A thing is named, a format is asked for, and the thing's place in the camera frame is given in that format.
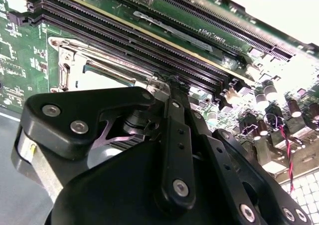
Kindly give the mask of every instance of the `white tile floor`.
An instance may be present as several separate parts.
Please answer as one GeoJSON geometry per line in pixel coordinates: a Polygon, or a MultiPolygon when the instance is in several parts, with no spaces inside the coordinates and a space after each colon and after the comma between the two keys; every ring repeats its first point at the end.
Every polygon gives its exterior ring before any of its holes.
{"type": "MultiPolygon", "coordinates": [[[[294,179],[295,191],[291,197],[308,214],[315,225],[319,225],[319,171],[294,179]]],[[[287,192],[290,190],[290,182],[282,184],[287,192]]]]}

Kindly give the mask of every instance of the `motherboard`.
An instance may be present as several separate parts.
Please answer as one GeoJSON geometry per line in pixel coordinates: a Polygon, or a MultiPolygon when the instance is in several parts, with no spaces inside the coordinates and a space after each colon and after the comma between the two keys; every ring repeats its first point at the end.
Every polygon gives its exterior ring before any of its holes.
{"type": "Polygon", "coordinates": [[[175,81],[212,131],[270,147],[273,174],[279,128],[293,153],[319,128],[319,47],[231,0],[0,0],[0,24],[0,106],[18,113],[36,93],[140,86],[165,101],[175,81]]]}

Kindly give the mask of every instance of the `red and black wire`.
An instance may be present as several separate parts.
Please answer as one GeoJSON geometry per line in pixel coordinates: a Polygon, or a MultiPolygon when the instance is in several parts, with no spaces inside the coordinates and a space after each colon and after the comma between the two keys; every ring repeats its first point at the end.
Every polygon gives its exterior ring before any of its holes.
{"type": "Polygon", "coordinates": [[[290,193],[292,193],[292,191],[294,190],[294,174],[293,174],[293,168],[294,168],[294,163],[293,163],[293,159],[292,159],[292,154],[291,154],[291,144],[288,140],[288,136],[287,133],[285,132],[285,128],[284,126],[280,126],[279,127],[281,135],[284,137],[285,141],[286,141],[286,146],[287,146],[287,157],[288,157],[288,161],[289,161],[289,178],[290,178],[290,193]]]}

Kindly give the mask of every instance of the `gray surface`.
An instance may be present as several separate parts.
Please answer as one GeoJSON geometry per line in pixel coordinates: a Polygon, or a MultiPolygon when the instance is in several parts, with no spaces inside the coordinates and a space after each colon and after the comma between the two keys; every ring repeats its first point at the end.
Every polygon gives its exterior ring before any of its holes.
{"type": "Polygon", "coordinates": [[[2,114],[19,117],[0,108],[0,225],[43,225],[52,202],[43,188],[14,169],[10,157],[19,122],[2,114]]]}

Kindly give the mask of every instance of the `silver screw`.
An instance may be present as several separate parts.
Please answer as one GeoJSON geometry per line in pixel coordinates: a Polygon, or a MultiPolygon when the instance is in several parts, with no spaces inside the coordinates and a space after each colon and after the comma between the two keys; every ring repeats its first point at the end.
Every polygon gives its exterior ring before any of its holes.
{"type": "Polygon", "coordinates": [[[176,108],[179,108],[179,107],[180,107],[180,105],[177,104],[176,102],[172,102],[172,104],[173,104],[176,108]]]}
{"type": "Polygon", "coordinates": [[[245,219],[249,222],[253,223],[255,221],[255,215],[253,211],[246,204],[240,205],[240,211],[244,215],[245,219]]]}
{"type": "Polygon", "coordinates": [[[300,218],[301,221],[307,222],[307,217],[304,215],[303,212],[301,212],[299,209],[296,209],[296,213],[298,214],[298,217],[300,218]]]}
{"type": "Polygon", "coordinates": [[[200,119],[200,118],[201,118],[201,115],[200,115],[199,113],[197,113],[197,112],[194,112],[194,115],[195,115],[195,117],[196,117],[197,119],[200,119]]]}
{"type": "Polygon", "coordinates": [[[173,187],[175,192],[181,196],[181,197],[186,197],[188,195],[188,186],[186,183],[180,179],[176,179],[173,182],[173,187]]]}
{"type": "Polygon", "coordinates": [[[291,213],[291,211],[289,211],[287,208],[283,208],[283,211],[286,215],[286,218],[288,218],[290,221],[294,222],[295,221],[295,217],[294,215],[291,213]]]}
{"type": "Polygon", "coordinates": [[[47,104],[47,105],[44,105],[42,107],[42,112],[46,116],[56,117],[56,116],[58,116],[61,113],[61,110],[57,106],[55,106],[53,104],[47,104]]]}
{"type": "Polygon", "coordinates": [[[225,139],[229,139],[229,135],[228,135],[225,131],[222,131],[222,132],[221,132],[221,135],[222,135],[225,139]]]}
{"type": "Polygon", "coordinates": [[[151,99],[150,95],[147,94],[147,93],[143,93],[142,95],[143,95],[143,97],[146,98],[146,99],[151,99]]]}
{"type": "Polygon", "coordinates": [[[85,134],[89,131],[89,126],[81,120],[73,121],[70,128],[76,134],[85,134]]]}

